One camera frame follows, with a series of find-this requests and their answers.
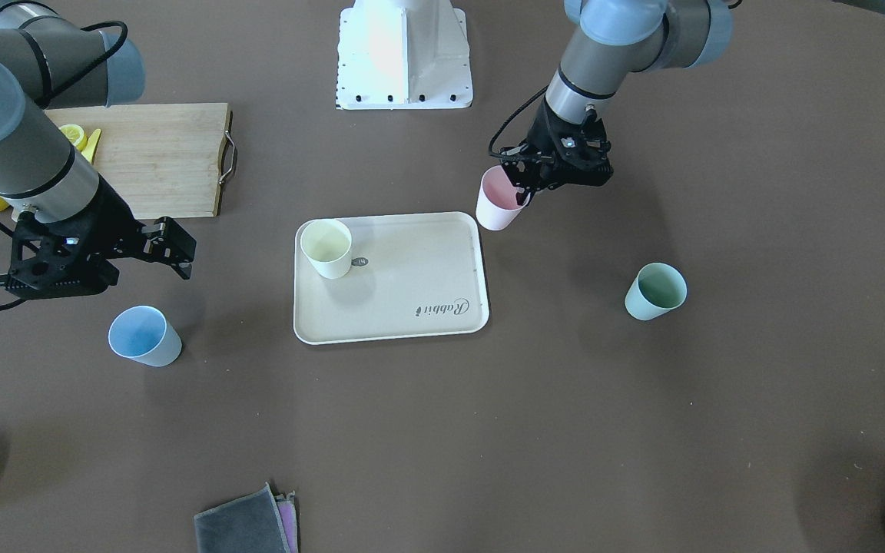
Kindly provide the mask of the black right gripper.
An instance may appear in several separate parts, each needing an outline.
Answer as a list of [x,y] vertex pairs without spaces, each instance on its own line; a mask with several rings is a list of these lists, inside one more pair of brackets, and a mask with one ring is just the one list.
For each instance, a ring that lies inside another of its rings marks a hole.
[[189,280],[197,247],[172,217],[141,224],[105,179],[84,210],[66,220],[40,223],[31,209],[21,210],[12,244],[5,290],[20,299],[103,293],[118,281],[113,259],[162,263]]

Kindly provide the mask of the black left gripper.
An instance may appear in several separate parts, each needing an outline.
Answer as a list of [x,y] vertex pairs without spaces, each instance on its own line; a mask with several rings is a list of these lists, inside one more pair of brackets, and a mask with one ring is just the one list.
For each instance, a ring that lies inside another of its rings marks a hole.
[[502,147],[501,167],[510,177],[517,206],[527,207],[537,192],[566,184],[599,187],[612,177],[611,143],[596,108],[580,109],[580,122],[565,121],[542,101],[521,144]]

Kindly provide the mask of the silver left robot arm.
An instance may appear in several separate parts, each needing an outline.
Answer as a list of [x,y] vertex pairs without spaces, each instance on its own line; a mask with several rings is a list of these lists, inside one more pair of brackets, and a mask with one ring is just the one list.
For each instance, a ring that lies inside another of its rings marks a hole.
[[566,1],[575,34],[519,146],[496,153],[526,206],[566,184],[612,177],[603,118],[629,74],[691,68],[719,58],[733,35],[734,1]]

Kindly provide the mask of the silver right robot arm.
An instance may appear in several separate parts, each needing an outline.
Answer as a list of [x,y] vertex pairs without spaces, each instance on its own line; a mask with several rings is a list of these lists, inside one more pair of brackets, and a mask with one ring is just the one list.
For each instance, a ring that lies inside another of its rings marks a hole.
[[0,312],[120,286],[187,298],[291,276],[302,221],[472,213],[502,62],[536,18],[465,3],[476,101],[338,110],[351,1],[0,1]]

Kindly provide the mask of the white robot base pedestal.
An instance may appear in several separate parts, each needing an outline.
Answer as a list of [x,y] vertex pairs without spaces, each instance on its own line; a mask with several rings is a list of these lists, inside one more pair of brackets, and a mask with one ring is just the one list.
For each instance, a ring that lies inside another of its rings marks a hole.
[[467,18],[449,1],[356,1],[340,12],[335,106],[469,108]]

